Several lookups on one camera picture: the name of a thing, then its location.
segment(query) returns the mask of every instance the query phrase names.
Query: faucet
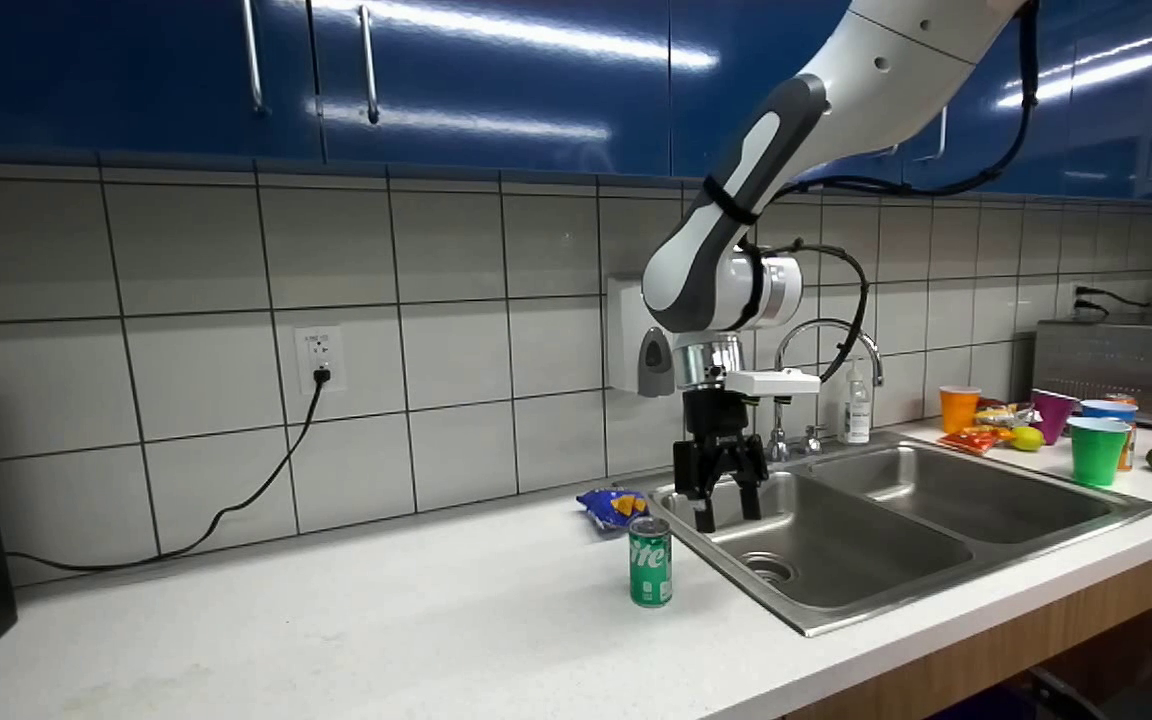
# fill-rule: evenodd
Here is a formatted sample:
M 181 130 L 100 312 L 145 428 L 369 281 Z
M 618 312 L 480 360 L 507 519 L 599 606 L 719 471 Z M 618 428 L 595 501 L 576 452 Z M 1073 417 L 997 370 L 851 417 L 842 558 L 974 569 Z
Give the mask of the faucet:
M 778 340 L 778 347 L 776 347 L 776 370 L 787 370 L 787 366 L 785 366 L 787 345 L 792 345 L 802 328 L 811 328 L 811 324 L 821 324 L 821 328 L 842 328 L 842 331 L 851 328 L 851 324 L 838 321 L 838 317 L 811 317 L 811 321 L 787 328 L 785 340 Z M 882 370 L 882 355 L 881 355 L 874 340 L 873 340 L 869 331 L 859 331 L 859 345 L 862 345 L 862 354 L 869 354 L 869 360 L 873 360 L 873 390 L 882 390 L 887 370 Z M 776 417 L 771 417 L 771 435 L 767 435 L 767 459 L 771 459 L 771 466 L 792 456 L 792 444 L 787 444 L 785 420 L 778 420 L 778 417 L 785 417 L 785 405 L 787 405 L 787 399 L 776 399 Z M 814 428 L 802 434 L 802 444 L 799 444 L 799 449 L 802 449 L 806 456 L 821 452 Z

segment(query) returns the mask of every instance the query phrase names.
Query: white tile wall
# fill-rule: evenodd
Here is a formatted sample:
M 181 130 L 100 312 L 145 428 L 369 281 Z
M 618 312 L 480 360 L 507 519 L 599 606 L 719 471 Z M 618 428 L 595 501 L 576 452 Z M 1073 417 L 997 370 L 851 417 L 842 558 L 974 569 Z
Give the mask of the white tile wall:
M 100 184 L 0 179 L 0 321 L 116 317 Z
M 411 411 L 415 508 L 457 508 L 515 493 L 511 408 Z
M 145 435 L 278 424 L 269 317 L 127 321 Z
M 515 300 L 511 324 L 511 393 L 586 393 L 599 390 L 604 317 L 595 295 L 580 300 Z
M 256 187 L 107 184 L 127 312 L 269 309 Z
M 405 417 L 314 424 L 295 459 L 300 533 L 411 512 Z
M 411 408 L 507 399 L 502 306 L 415 306 L 405 347 Z
M 295 328 L 339 331 L 339 376 L 291 469 L 208 548 L 669 476 L 681 395 L 604 393 L 599 288 L 641 274 L 687 196 L 0 164 L 7 546 L 76 564 L 189 546 L 300 434 Z M 869 267 L 881 424 L 934 417 L 941 385 L 1021 395 L 1023 338 L 1066 317 L 1074 283 L 1152 288 L 1152 207 L 1132 203 L 792 196 L 754 236 L 842 244 Z M 797 321 L 851 317 L 851 274 L 799 263 Z M 743 331 L 758 370 L 778 338 Z M 792 360 L 835 345 L 802 331 Z M 787 434 L 827 424 L 838 380 L 797 399 Z
M 264 187 L 259 214 L 274 309 L 395 300 L 382 194 Z
M 599 291 L 592 196 L 502 196 L 507 295 Z
M 0 456 L 134 444 L 118 328 L 0 324 Z
M 155 554 L 141 449 L 0 466 L 4 546 L 68 564 L 127 564 Z M 11 564 L 20 579 L 55 576 Z
M 519 490 L 599 479 L 607 471 L 604 428 L 599 393 L 519 399 Z
M 164 554 L 170 554 L 205 536 L 220 508 L 246 501 L 278 466 L 286 444 L 283 434 L 272 428 L 149 444 L 145 452 L 158 542 Z M 253 546 L 272 536 L 295 536 L 286 471 L 278 471 L 253 508 L 232 512 L 198 548 Z
M 502 295 L 500 196 L 395 194 L 405 300 Z

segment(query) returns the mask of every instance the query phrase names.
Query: bottle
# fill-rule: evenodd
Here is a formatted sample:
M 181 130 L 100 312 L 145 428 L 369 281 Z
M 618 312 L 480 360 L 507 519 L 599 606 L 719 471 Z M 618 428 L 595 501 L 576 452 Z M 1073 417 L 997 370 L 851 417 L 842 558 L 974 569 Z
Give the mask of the bottle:
M 842 395 L 842 444 L 869 444 L 869 420 L 873 420 L 869 380 L 862 380 L 862 370 L 851 366 L 851 380 Z

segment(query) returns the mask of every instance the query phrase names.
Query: blue object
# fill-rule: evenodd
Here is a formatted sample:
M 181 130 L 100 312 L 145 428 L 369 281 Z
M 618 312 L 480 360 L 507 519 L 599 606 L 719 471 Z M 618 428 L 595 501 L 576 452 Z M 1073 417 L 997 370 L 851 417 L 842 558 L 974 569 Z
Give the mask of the blue object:
M 584 508 L 584 515 L 592 519 L 592 530 L 595 530 L 599 536 L 624 536 L 626 523 L 634 519 L 634 515 L 618 515 L 618 512 L 616 512 L 616 497 L 642 497 L 642 493 L 592 490 L 592 493 L 580 493 L 580 497 L 576 497 L 576 503 Z

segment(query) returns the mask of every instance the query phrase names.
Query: black power cable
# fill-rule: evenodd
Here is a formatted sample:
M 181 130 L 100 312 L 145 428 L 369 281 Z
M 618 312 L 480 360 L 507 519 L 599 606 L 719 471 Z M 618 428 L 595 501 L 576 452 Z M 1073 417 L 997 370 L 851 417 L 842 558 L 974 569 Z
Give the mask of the black power cable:
M 842 338 L 838 354 L 833 355 L 833 366 L 821 372 L 821 385 L 827 385 L 846 366 L 846 355 L 851 355 L 851 347 L 859 340 L 862 309 L 869 309 L 869 277 L 862 277 L 859 262 L 851 251 L 835 247 L 835 244 L 792 241 L 792 244 L 764 247 L 764 258 L 797 258 L 797 251 L 814 251 L 814 258 L 842 262 L 854 274 L 854 283 L 859 283 L 846 338 Z
M 28 560 L 28 564 L 44 564 L 44 569 L 61 569 L 61 574 L 91 576 L 91 574 L 149 569 L 149 564 L 164 564 L 164 560 L 175 560 L 175 558 L 195 554 L 198 546 L 208 546 L 208 542 L 217 536 L 217 530 L 220 530 L 222 515 L 253 508 L 253 503 L 278 479 L 278 471 L 283 471 L 286 459 L 295 456 L 300 440 L 309 435 L 312 417 L 318 411 L 318 395 L 324 395 L 328 380 L 332 380 L 328 370 L 314 370 L 314 372 L 312 372 L 312 395 L 309 395 L 304 424 L 300 424 L 291 449 L 283 452 L 283 459 L 269 471 L 269 479 L 264 479 L 253 497 L 220 508 L 220 512 L 208 519 L 205 536 L 195 536 L 191 546 L 170 548 L 170 554 L 155 554 L 155 558 L 145 558 L 145 560 L 127 560 L 127 564 L 62 564 L 62 560 L 32 558 L 32 554 L 4 554 L 4 558 Z
M 1002 147 L 1002 155 L 997 155 L 974 178 L 934 184 L 934 187 L 917 187 L 917 184 L 881 179 L 881 178 L 814 178 L 814 179 L 799 179 L 799 184 L 778 187 L 776 199 L 792 196 L 792 194 L 811 194 L 811 187 L 842 187 L 842 194 L 873 194 L 873 196 L 956 196 L 956 194 L 967 194 L 967 187 L 981 187 L 981 184 L 992 184 L 997 178 L 1002 178 L 1002 169 L 1023 147 L 1033 109 L 1040 104 L 1040 0 L 1026 0 L 1015 11 L 1015 22 L 1021 22 L 1021 122 L 1015 122 L 1015 135 Z

